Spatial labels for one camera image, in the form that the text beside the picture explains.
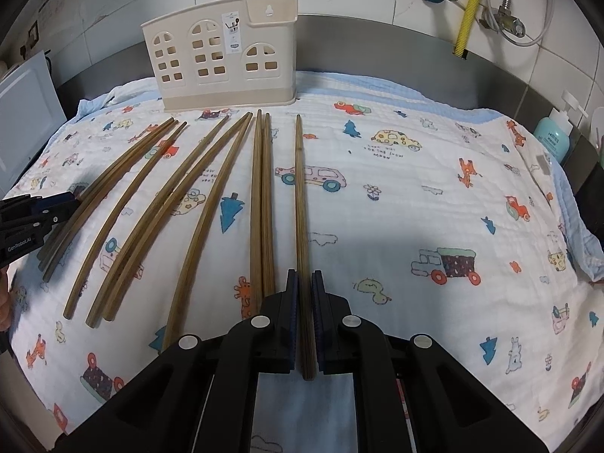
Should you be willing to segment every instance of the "white hose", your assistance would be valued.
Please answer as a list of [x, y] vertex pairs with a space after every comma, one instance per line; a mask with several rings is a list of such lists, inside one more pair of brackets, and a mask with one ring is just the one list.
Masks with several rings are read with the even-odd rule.
[[503, 29], [499, 25], [499, 22], [496, 21], [495, 16], [493, 15], [493, 9], [491, 8], [490, 0], [486, 0], [486, 3], [487, 3], [487, 15], [488, 15], [487, 23], [491, 27], [491, 29], [493, 29], [498, 34], [501, 34], [506, 41], [509, 41], [513, 45], [519, 46], [521, 48], [527, 48], [527, 47], [530, 47], [530, 46], [534, 46], [539, 41], [541, 41], [541, 39], [543, 39], [543, 36], [547, 32], [547, 30], [550, 28], [550, 24], [552, 23], [552, 17], [554, 16], [554, 0], [547, 0], [547, 2], [545, 4], [545, 21], [544, 21], [544, 24], [543, 24], [543, 30], [532, 41], [529, 41], [529, 42], [519, 42], [519, 41], [514, 41], [514, 39], [510, 38], [503, 31]]

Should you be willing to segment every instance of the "chopstick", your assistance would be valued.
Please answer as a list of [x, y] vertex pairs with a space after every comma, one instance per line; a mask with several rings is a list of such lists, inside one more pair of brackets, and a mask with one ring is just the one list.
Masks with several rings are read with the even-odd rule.
[[310, 304], [310, 264], [308, 256], [308, 222], [306, 217], [306, 183], [304, 181], [304, 148], [302, 117], [296, 117], [295, 143], [296, 258], [298, 266], [298, 302], [300, 304], [300, 351], [302, 378], [316, 377], [315, 332]]
[[[135, 153], [133, 153], [127, 161], [124, 161], [124, 163], [122, 163], [119, 168], [117, 168], [110, 176], [108, 176], [105, 183], [99, 183], [99, 190], [96, 193], [91, 193], [90, 196], [86, 198], [86, 201], [80, 204], [75, 214], [67, 221], [67, 224], [63, 227], [63, 231], [65, 231], [66, 233], [65, 237], [60, 242], [59, 247], [52, 256], [50, 262], [48, 263], [48, 267], [46, 268], [46, 271], [42, 276], [42, 280], [44, 282], [47, 283], [50, 280], [54, 269], [59, 264], [59, 261], [63, 256], [65, 249], [67, 248], [67, 245], [69, 245], [69, 243], [74, 239], [79, 229], [84, 225], [84, 223], [86, 223], [90, 215], [98, 207], [103, 198], [110, 192], [111, 189], [113, 189], [113, 187], [116, 186], [118, 181], [125, 175], [125, 173], [129, 171], [129, 169], [131, 169], [137, 161], [140, 160], [143, 154], [146, 151], [149, 151], [148, 145], [155, 143], [155, 140], [157, 138], [163, 136], [176, 124], [177, 121], [174, 120], [166, 121], [162, 126], [158, 127], [158, 131], [154, 131], [152, 133], [156, 133], [155, 136], [150, 136], [152, 141], [151, 139], [149, 139], [146, 143], [144, 143], [144, 147], [135, 150]], [[45, 261], [42, 261], [40, 263], [42, 267], [45, 265], [44, 262]]]
[[267, 112], [263, 128], [262, 152], [262, 296], [275, 293], [273, 254], [273, 149], [271, 147], [271, 115]]
[[185, 261], [182, 264], [182, 269], [180, 270], [176, 290], [174, 291], [174, 297], [170, 307], [170, 314], [168, 315], [168, 322], [165, 326], [162, 351], [165, 351], [168, 347], [170, 347], [170, 345], [173, 344], [182, 333], [182, 327], [186, 318], [186, 308], [188, 306], [191, 289], [193, 288], [193, 283], [195, 281], [195, 274], [197, 272], [197, 266], [199, 265], [199, 259], [201, 257], [205, 242], [208, 238], [212, 219], [216, 213], [218, 203], [220, 202], [222, 191], [224, 190], [228, 176], [233, 169], [233, 164], [237, 159], [249, 124], [250, 120], [245, 121], [243, 127], [239, 130], [239, 134], [237, 135], [236, 140], [233, 142], [233, 145], [226, 156], [227, 158], [222, 164], [222, 167], [214, 180], [214, 185], [212, 186], [212, 189], [210, 189], [208, 198], [203, 205], [201, 216], [197, 222], [197, 227], [195, 227], [191, 243], [189, 244], [188, 251], [186, 252]]
[[71, 293], [69, 294], [69, 298], [65, 305], [65, 310], [63, 311], [63, 316], [66, 319], [71, 319], [73, 317], [73, 314], [76, 311], [75, 308], [79, 299], [82, 285], [84, 284], [86, 277], [88, 277], [88, 274], [92, 269], [92, 265], [94, 264], [95, 259], [98, 257], [99, 252], [101, 251], [101, 247], [103, 246], [103, 243], [105, 243], [105, 240], [109, 235], [109, 232], [113, 228], [113, 225], [116, 223], [117, 218], [120, 216], [120, 213], [126, 207], [128, 201], [132, 198], [134, 193], [137, 192], [138, 188], [143, 183], [143, 180], [153, 170], [153, 167], [165, 155], [165, 152], [168, 150], [168, 148], [170, 148], [174, 144], [178, 136], [180, 136], [180, 133], [182, 132], [185, 126], [186, 121], [183, 122], [178, 127], [178, 129], [176, 129], [176, 131], [174, 131], [172, 135], [159, 147], [159, 150], [144, 165], [144, 167], [137, 174], [132, 183], [128, 186], [128, 189], [126, 189], [126, 192], [122, 195], [116, 206], [113, 208], [113, 211], [111, 211], [109, 217], [107, 218], [103, 227], [99, 231], [97, 238], [92, 243], [92, 246], [88, 251], [88, 255], [86, 256], [86, 259], [84, 260], [84, 263], [80, 268], [80, 272], [78, 273], [77, 278], [75, 279], [74, 285], [71, 289]]
[[[111, 175], [113, 175], [116, 172], [116, 170], [124, 162], [128, 161], [128, 159], [131, 158], [134, 154], [136, 154], [137, 151], [142, 149], [143, 145], [145, 146], [146, 151], [149, 151], [150, 147], [147, 148], [147, 145], [152, 142], [150, 139], [153, 137], [153, 142], [154, 142], [155, 138], [157, 138], [157, 133], [159, 132], [158, 131], [159, 128], [165, 126], [167, 123], [172, 122], [172, 121], [174, 121], [174, 117], [170, 117], [168, 120], [163, 122], [155, 131], [151, 132], [151, 134], [148, 134], [140, 142], [132, 145], [130, 148], [128, 148], [128, 150], [123, 152], [123, 154], [119, 158], [117, 158], [116, 161], [114, 161], [110, 166], [108, 166], [101, 173], [101, 175], [99, 175], [92, 182], [92, 184], [90, 184], [86, 189], [84, 189], [84, 191], [77, 197], [80, 200], [80, 202], [82, 204], [90, 202], [90, 200], [98, 193], [100, 186], [102, 184], [104, 184], [107, 181], [107, 179], [109, 177], [111, 177]], [[61, 235], [61, 240], [65, 236], [66, 231], [64, 231], [64, 228], [65, 228], [65, 223], [61, 224], [60, 227], [59, 226], [56, 227], [52, 231], [52, 234], [46, 240], [46, 243], [44, 244], [44, 246], [40, 249], [40, 251], [38, 251], [37, 258], [40, 261], [43, 261], [42, 263], [40, 263], [40, 266], [39, 266], [40, 270], [43, 270], [44, 267], [46, 267], [46, 265], [50, 261], [50, 256], [56, 251], [57, 247], [59, 246], [59, 244], [60, 244], [60, 240], [58, 240], [59, 235]]]
[[262, 302], [262, 111], [258, 109], [252, 159], [250, 201], [250, 316], [256, 316]]
[[88, 317], [86, 319], [86, 325], [94, 327], [99, 321], [101, 314], [105, 309], [107, 299], [109, 297], [110, 288], [113, 286], [115, 280], [122, 273], [122, 268], [128, 261], [130, 252], [136, 246], [138, 241], [141, 239], [143, 232], [146, 230], [150, 221], [156, 216], [157, 211], [171, 195], [172, 191], [176, 188], [178, 182], [185, 176], [186, 171], [192, 166], [197, 160], [197, 157], [206, 149], [206, 147], [212, 142], [218, 131], [226, 124], [229, 120], [229, 116], [224, 117], [214, 128], [199, 142], [195, 149], [185, 158], [183, 163], [178, 167], [168, 181], [164, 184], [161, 190], [153, 198], [153, 201], [149, 207], [145, 210], [138, 223], [126, 239], [126, 242], [122, 246], [122, 250], [117, 255], [114, 263], [111, 265], [105, 280], [99, 289], [99, 292], [92, 304]]
[[174, 207], [182, 200], [186, 192], [191, 188], [195, 180], [201, 175], [201, 173], [209, 166], [214, 160], [216, 155], [222, 150], [222, 148], [228, 143], [233, 135], [238, 132], [242, 126], [247, 128], [252, 113], [248, 112], [245, 116], [239, 119], [227, 132], [225, 132], [220, 139], [207, 151], [207, 153], [195, 164], [191, 169], [191, 172], [182, 180], [174, 192], [170, 195], [168, 200], [162, 205], [159, 213], [150, 221], [146, 227], [142, 237], [138, 240], [137, 245], [133, 248], [132, 254], [126, 261], [123, 271], [118, 277], [111, 293], [109, 295], [108, 303], [103, 312], [103, 318], [105, 320], [114, 320], [116, 318], [117, 311], [120, 308], [120, 304], [130, 286], [132, 281], [132, 274], [134, 274], [135, 267], [143, 261], [147, 252], [151, 248], [155, 241], [159, 231], [165, 225], [167, 216], [173, 211]]

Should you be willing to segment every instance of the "electrical outlet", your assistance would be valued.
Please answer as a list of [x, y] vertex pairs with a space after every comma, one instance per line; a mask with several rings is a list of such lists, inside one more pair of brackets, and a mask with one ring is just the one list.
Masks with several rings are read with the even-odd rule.
[[34, 25], [31, 26], [29, 32], [27, 33], [27, 43], [29, 44], [29, 48], [33, 49], [37, 42], [40, 40], [40, 35], [37, 30], [37, 20], [34, 22]]

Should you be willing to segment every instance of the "human hand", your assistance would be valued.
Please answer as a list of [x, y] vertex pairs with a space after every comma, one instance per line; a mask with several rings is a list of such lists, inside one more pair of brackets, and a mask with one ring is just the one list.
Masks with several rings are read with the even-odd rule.
[[0, 269], [0, 332], [8, 330], [11, 321], [7, 269], [8, 266]]

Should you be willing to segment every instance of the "sticker label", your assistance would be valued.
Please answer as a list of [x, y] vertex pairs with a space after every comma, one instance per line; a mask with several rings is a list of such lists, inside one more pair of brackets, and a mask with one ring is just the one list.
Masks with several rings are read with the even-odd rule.
[[239, 27], [239, 12], [222, 14], [224, 25], [225, 52], [227, 54], [241, 53], [241, 32]]

